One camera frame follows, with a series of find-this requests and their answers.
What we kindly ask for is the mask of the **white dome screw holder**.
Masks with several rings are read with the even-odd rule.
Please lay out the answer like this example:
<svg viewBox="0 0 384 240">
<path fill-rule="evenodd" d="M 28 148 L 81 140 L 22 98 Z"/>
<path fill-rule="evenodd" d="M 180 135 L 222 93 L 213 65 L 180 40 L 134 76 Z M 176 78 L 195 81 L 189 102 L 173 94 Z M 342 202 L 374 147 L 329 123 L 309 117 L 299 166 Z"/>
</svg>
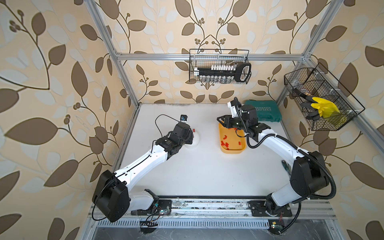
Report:
<svg viewBox="0 0 384 240">
<path fill-rule="evenodd" d="M 199 142 L 200 142 L 200 135 L 199 135 L 199 133 L 196 131 L 196 129 L 192 129 L 192 131 L 193 131 L 192 142 L 190 144 L 186 143 L 184 145 L 187 149 L 190 149 L 190 150 L 195 149 L 198 146 Z"/>
</svg>

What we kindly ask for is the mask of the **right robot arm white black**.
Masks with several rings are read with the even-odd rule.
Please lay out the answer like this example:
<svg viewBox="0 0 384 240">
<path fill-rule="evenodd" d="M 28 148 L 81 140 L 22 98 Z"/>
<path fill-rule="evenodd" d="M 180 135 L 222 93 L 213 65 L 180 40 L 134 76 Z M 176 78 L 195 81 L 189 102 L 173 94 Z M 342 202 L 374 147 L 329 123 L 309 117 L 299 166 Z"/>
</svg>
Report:
<svg viewBox="0 0 384 240">
<path fill-rule="evenodd" d="M 242 105 L 234 99 L 228 102 L 228 108 L 230 115 L 217 118 L 224 128 L 243 131 L 241 137 L 250 149 L 264 145 L 282 157 L 291 168 L 289 182 L 267 195 L 264 204 L 267 215 L 274 217 L 283 207 L 307 199 L 330 200 L 335 197 L 335 180 L 319 152 L 304 150 L 278 135 L 270 126 L 260 123 L 257 110 L 251 105 Z"/>
</svg>

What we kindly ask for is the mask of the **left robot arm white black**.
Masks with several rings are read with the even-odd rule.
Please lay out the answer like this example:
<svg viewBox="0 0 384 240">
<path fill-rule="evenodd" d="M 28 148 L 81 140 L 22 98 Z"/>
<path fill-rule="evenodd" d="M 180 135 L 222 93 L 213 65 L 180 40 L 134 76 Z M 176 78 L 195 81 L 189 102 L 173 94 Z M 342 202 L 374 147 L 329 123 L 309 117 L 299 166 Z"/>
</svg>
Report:
<svg viewBox="0 0 384 240">
<path fill-rule="evenodd" d="M 126 212 L 157 212 L 159 197 L 151 190 L 130 192 L 151 170 L 177 154 L 184 145 L 194 140 L 193 129 L 184 122 L 176 124 L 167 135 L 155 140 L 151 149 L 130 165 L 111 172 L 104 171 L 97 182 L 92 198 L 97 207 L 111 223 L 116 222 Z"/>
</svg>

